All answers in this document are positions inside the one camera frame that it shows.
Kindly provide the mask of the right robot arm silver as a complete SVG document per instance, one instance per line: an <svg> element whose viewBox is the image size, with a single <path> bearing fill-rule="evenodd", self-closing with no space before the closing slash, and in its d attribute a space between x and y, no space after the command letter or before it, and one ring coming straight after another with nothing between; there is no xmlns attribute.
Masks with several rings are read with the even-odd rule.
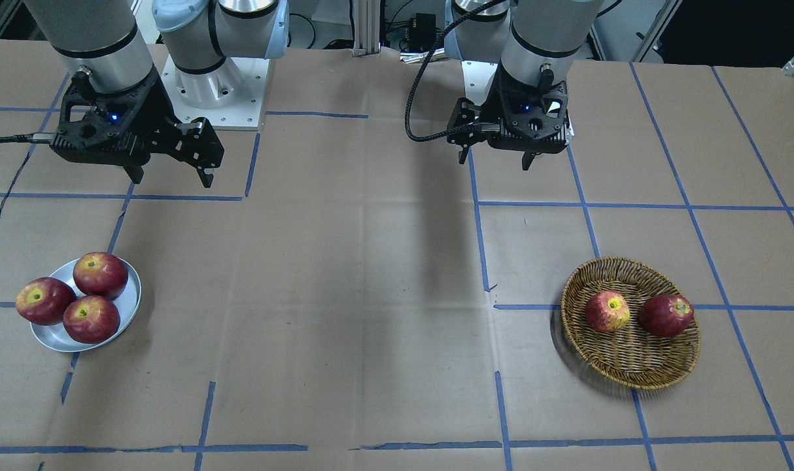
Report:
<svg viewBox="0 0 794 471"><path fill-rule="evenodd" d="M158 71L125 1L28 1L71 72L56 131L42 142L69 163L121 167L134 184L154 153L195 169L205 188L222 163L206 111L255 107L258 75L239 60L266 62L286 50L286 1L154 1L152 17L173 72Z"/></svg>

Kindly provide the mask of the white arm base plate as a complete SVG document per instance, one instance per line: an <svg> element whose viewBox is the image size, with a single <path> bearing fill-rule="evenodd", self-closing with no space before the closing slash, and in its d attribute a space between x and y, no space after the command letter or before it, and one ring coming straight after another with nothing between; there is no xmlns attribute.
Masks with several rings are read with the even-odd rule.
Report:
<svg viewBox="0 0 794 471"><path fill-rule="evenodd" d="M196 75L171 57L162 73L175 115L182 122L206 118L216 130L258 131L272 61L227 58L220 68Z"/></svg>

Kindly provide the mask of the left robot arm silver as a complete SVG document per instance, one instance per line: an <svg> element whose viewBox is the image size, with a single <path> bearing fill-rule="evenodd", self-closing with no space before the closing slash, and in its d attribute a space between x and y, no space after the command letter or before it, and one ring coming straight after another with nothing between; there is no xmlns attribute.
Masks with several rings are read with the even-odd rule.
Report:
<svg viewBox="0 0 794 471"><path fill-rule="evenodd" d="M566 77L600 1L448 1L443 36L460 60L466 96L447 125L464 163L473 145L538 155L564 152L574 137Z"/></svg>

